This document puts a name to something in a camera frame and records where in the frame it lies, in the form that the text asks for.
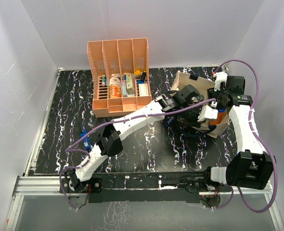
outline blue pen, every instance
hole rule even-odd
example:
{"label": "blue pen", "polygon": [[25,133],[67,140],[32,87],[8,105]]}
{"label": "blue pen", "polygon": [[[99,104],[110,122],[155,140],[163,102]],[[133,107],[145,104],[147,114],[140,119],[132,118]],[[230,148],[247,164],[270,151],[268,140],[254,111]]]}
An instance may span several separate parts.
{"label": "blue pen", "polygon": [[[87,131],[86,131],[85,127],[80,123],[80,137],[83,137],[86,134],[87,134]],[[82,143],[83,143],[83,147],[86,151],[90,151],[92,149],[92,146],[90,144],[90,139],[88,137],[83,139]]]}

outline white wall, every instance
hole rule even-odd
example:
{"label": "white wall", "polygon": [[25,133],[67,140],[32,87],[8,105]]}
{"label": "white wall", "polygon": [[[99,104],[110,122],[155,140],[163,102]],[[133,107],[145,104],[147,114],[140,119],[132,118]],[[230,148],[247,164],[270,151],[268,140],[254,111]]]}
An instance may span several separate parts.
{"label": "white wall", "polygon": [[25,171],[57,68],[19,0],[0,1],[0,230]]}
{"label": "white wall", "polygon": [[[261,6],[236,55],[250,62],[260,79],[255,120],[260,136],[277,158],[277,204],[284,222],[284,0],[267,0]],[[231,74],[246,77],[246,93],[255,94],[248,68],[232,63]]]}
{"label": "white wall", "polygon": [[88,41],[148,37],[150,67],[234,56],[263,0],[22,0],[52,59],[89,69]]}

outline black marble tabletop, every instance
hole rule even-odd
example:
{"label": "black marble tabletop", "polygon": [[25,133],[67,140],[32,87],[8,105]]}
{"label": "black marble tabletop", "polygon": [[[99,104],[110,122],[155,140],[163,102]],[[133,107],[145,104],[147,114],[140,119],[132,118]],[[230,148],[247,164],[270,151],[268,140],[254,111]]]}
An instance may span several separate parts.
{"label": "black marble tabletop", "polygon": [[[171,88],[178,70],[211,79],[214,67],[151,68],[153,98]],[[66,153],[65,149],[80,138],[79,123],[83,123],[87,131],[101,123],[102,118],[96,118],[92,111],[92,99],[90,70],[60,73],[36,171],[29,174],[58,174],[64,166],[80,164],[84,155]],[[231,127],[216,139],[207,135],[186,138],[174,128],[163,128],[161,122],[129,135],[123,141],[123,147],[120,154],[110,157],[97,171],[201,171],[208,166],[226,166],[236,154],[235,134]]]}

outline orange storage box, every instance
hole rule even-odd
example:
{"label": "orange storage box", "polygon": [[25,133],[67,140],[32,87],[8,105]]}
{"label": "orange storage box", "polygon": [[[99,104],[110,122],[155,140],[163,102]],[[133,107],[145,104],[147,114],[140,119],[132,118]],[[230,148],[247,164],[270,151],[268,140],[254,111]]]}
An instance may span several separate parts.
{"label": "orange storage box", "polygon": [[[125,116],[152,101],[147,38],[107,40],[88,42],[88,57],[94,82],[93,111],[96,117]],[[139,86],[135,81],[135,96],[109,98],[109,87],[102,86],[103,75],[109,80],[112,74],[145,71],[144,83],[148,85],[148,96],[139,96]]]}

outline gray floor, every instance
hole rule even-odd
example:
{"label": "gray floor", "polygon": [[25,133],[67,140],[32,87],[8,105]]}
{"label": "gray floor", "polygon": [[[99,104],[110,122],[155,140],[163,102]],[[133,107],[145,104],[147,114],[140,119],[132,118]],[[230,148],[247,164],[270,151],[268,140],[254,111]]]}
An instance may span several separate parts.
{"label": "gray floor", "polygon": [[[229,195],[224,195],[222,202]],[[266,205],[263,194],[246,195],[256,208]],[[25,196],[16,231],[176,231],[275,230],[269,211],[256,214],[240,195],[211,212],[183,202],[111,202],[69,209],[61,196]]]}

